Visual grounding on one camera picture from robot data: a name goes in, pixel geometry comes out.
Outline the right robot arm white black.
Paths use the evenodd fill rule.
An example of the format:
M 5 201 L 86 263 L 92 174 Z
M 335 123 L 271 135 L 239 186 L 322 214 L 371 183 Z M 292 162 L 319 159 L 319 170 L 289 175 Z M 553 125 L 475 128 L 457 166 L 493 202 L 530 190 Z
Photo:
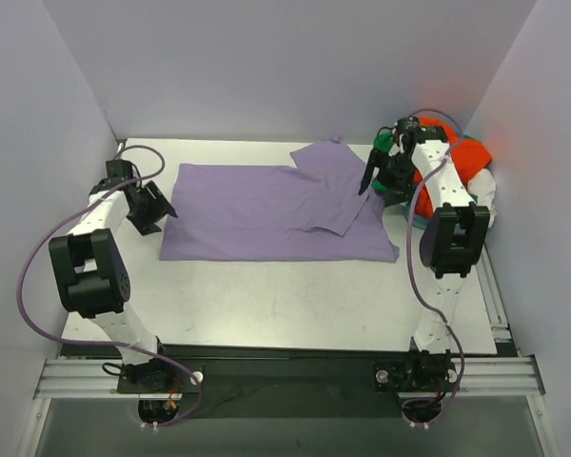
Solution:
M 462 372 L 450 364 L 463 354 L 453 320 L 463 285 L 480 260 L 491 224 L 491 209 L 469 188 L 486 170 L 488 152 L 439 121 L 411 114 L 378 129 L 360 191 L 375 189 L 388 205 L 407 205 L 414 216 L 428 205 L 419 240 L 405 230 L 408 281 L 419 310 L 411 347 L 420 355 L 403 364 L 403 377 L 413 388 L 434 381 L 438 359 L 441 377 L 452 382 Z

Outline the purple t shirt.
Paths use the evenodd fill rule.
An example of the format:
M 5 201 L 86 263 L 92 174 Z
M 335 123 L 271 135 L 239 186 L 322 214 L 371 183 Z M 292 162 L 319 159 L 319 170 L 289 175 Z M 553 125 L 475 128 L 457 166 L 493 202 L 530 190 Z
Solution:
M 383 200 L 359 192 L 365 164 L 349 146 L 319 142 L 290 156 L 292 166 L 181 164 L 160 259 L 397 261 Z

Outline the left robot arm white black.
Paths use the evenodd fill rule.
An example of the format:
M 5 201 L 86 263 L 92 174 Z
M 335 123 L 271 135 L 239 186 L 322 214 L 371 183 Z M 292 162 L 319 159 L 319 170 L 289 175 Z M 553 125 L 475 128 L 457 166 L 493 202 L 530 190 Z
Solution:
M 175 369 L 157 358 L 164 350 L 160 339 L 128 303 L 131 283 L 114 232 L 129 220 L 142 236 L 158 233 L 158 223 L 177 212 L 153 181 L 133 181 L 140 173 L 132 162 L 110 160 L 106 172 L 90 192 L 93 209 L 49 241 L 49 257 L 64 309 L 92 322 L 112 343 L 123 343 L 122 365 L 108 373 L 160 392 Z

